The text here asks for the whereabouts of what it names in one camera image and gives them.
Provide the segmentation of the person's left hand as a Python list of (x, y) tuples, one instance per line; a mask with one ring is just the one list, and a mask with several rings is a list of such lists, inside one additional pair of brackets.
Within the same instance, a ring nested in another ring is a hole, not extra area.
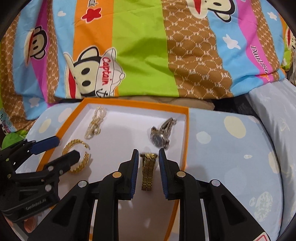
[(35, 216), (32, 216), (23, 222), (24, 229), (27, 233), (31, 233), (37, 226), (38, 219)]

